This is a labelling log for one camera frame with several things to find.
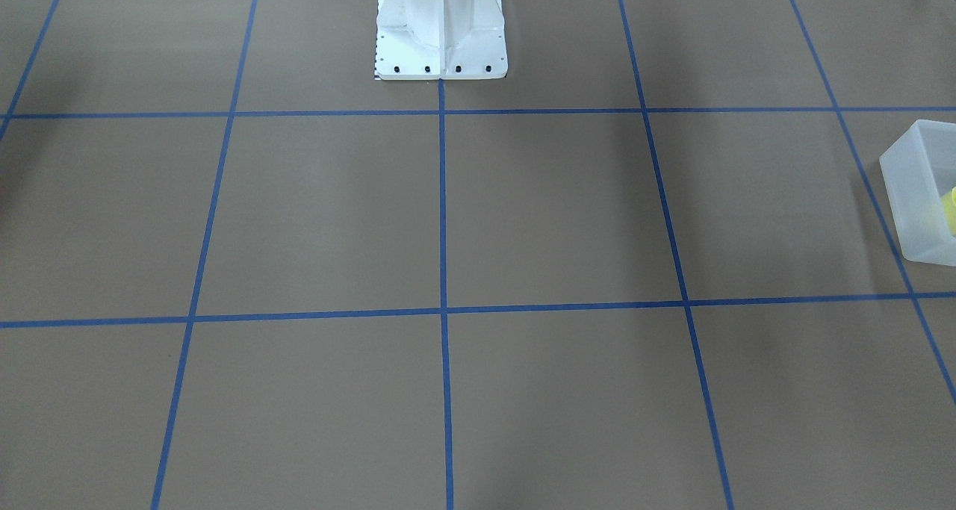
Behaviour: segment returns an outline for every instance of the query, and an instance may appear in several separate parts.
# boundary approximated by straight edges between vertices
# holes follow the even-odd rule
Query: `translucent plastic bin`
[[[902,255],[956,266],[943,198],[956,187],[956,123],[918,119],[880,158]]]

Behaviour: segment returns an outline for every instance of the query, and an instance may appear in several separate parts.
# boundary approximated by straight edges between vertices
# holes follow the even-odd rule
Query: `white box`
[[[956,187],[956,123],[918,119],[880,158],[902,255],[956,266],[941,197]]]

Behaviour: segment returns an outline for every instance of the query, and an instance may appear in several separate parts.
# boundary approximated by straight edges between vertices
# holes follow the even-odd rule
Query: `white bracket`
[[[501,0],[379,0],[376,78],[502,78]]]

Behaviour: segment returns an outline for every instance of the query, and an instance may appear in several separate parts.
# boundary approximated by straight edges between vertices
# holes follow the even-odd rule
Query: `yellow object in container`
[[[956,189],[943,194],[943,214],[949,223],[949,234],[956,235]]]

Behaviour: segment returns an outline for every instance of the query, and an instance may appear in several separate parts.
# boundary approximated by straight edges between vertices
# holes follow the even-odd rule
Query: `white mounting plate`
[[[384,0],[379,0],[379,10]],[[500,9],[501,0],[496,0]],[[410,31],[383,31],[376,35],[375,78],[383,81],[434,81],[502,78],[508,74],[505,31],[475,30],[450,47],[441,70],[441,53],[417,41]]]

